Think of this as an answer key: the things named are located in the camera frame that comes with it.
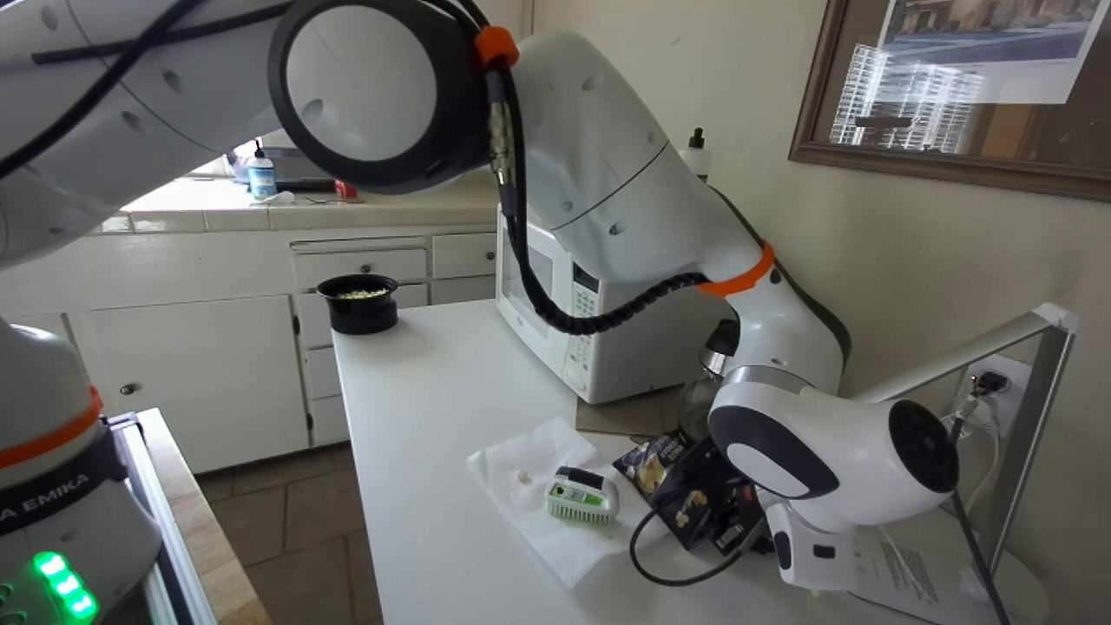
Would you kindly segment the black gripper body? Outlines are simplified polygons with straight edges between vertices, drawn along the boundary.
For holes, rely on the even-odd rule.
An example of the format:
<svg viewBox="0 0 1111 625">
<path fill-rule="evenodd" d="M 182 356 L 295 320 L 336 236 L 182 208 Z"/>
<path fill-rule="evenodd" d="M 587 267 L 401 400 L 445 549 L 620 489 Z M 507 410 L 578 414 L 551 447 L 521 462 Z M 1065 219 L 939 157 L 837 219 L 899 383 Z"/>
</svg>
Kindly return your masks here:
<svg viewBox="0 0 1111 625">
<path fill-rule="evenodd" d="M 764 509 L 776 574 L 800 589 L 851 589 L 852 587 L 852 534 L 819 532 L 806 525 L 786 502 Z"/>
</svg>

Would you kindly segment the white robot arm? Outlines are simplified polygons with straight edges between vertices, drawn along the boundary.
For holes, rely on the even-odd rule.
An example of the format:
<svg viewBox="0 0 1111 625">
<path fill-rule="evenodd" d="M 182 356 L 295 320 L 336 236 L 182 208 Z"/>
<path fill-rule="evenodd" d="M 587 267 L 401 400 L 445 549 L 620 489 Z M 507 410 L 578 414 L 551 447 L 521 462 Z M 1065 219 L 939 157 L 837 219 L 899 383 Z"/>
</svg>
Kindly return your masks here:
<svg viewBox="0 0 1111 625">
<path fill-rule="evenodd" d="M 578 33 L 513 38 L 475 0 L 3 0 L 0 52 L 6 263 L 268 129 L 377 194 L 485 167 L 513 248 L 547 229 L 591 273 L 643 287 L 623 312 L 680 287 L 737 310 L 707 432 L 756 482 L 785 583 L 841 587 L 843 537 L 954 496 L 939 418 L 841 391 L 841 320 Z M 526 298 L 562 333 L 623 320 Z"/>
</svg>

